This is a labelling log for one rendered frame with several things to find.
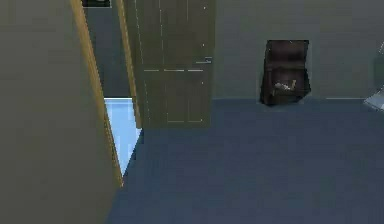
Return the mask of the dark framed wall picture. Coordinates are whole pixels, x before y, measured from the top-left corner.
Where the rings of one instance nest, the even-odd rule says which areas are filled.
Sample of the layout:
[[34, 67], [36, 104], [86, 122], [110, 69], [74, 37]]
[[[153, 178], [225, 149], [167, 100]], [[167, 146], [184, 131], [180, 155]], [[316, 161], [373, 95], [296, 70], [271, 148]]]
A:
[[83, 7], [110, 8], [111, 0], [81, 0]]

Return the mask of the pale small things on shelf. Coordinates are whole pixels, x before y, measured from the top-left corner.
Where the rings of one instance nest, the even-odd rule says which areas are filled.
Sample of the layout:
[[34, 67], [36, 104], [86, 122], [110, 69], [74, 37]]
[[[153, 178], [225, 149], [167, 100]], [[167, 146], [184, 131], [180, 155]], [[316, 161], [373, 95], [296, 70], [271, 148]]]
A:
[[276, 89], [281, 89], [284, 91], [294, 91], [295, 87], [296, 87], [296, 82], [297, 82], [296, 80], [292, 80], [290, 85], [277, 82], [277, 83], [275, 83], [274, 87]]

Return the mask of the pale grey furniture piece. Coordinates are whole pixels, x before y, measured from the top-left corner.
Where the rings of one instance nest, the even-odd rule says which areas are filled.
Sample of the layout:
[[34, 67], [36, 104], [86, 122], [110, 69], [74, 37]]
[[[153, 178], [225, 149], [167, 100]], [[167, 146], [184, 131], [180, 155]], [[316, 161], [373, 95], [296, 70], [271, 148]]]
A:
[[375, 93], [366, 98], [364, 103], [384, 112], [384, 41], [381, 43], [373, 61], [373, 83]]

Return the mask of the olive panelled room door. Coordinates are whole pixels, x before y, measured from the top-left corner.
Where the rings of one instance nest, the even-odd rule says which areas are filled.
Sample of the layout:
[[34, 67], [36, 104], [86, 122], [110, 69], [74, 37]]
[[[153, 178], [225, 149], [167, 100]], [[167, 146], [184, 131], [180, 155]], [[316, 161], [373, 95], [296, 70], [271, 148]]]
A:
[[135, 0], [145, 128], [210, 125], [216, 0]]

